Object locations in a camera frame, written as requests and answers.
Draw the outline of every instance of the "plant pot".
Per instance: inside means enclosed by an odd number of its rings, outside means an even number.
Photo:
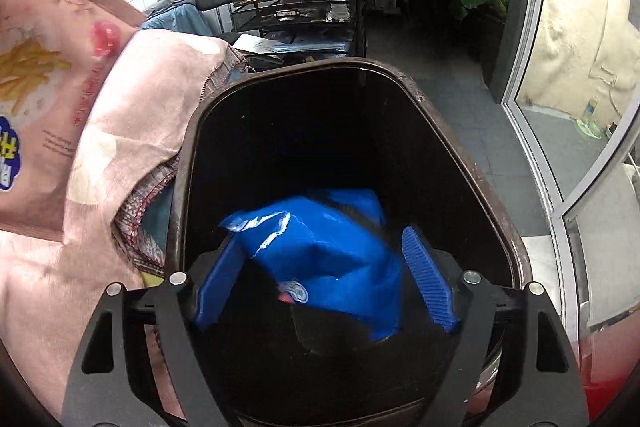
[[[479,26],[480,67],[482,79],[489,87],[494,77],[495,63],[500,51],[504,21],[493,15],[485,14],[480,19]]]

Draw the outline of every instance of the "blue plastic bag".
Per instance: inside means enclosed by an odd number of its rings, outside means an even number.
[[[372,190],[329,190],[326,199],[356,208],[376,224],[384,214]],[[237,212],[222,226],[247,257],[300,304],[344,312],[392,335],[400,315],[401,261],[389,246],[339,210],[303,196]]]

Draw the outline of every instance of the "black trash bin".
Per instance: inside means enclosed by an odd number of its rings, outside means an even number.
[[[362,58],[255,74],[202,103],[181,152],[167,273],[218,248],[226,235],[218,224],[235,211],[313,188],[359,187],[376,192],[390,227],[417,225],[462,269],[497,285],[531,280],[505,209],[434,106],[410,78]],[[296,331],[315,317],[294,320],[269,275],[245,263],[218,324],[194,333],[198,359],[258,425],[405,425],[437,391],[456,347],[408,274],[405,282],[399,333],[318,353]],[[318,316],[319,328],[326,319]],[[497,367],[500,334],[494,328],[479,387]]]

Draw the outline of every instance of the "ribbed blue pad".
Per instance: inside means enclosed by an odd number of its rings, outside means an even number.
[[[414,276],[433,322],[450,333],[458,324],[451,288],[433,262],[425,245],[411,227],[402,231],[402,254]]]

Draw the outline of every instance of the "pink snack bag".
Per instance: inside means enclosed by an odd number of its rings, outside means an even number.
[[[82,129],[144,19],[123,0],[0,0],[0,229],[62,240]]]

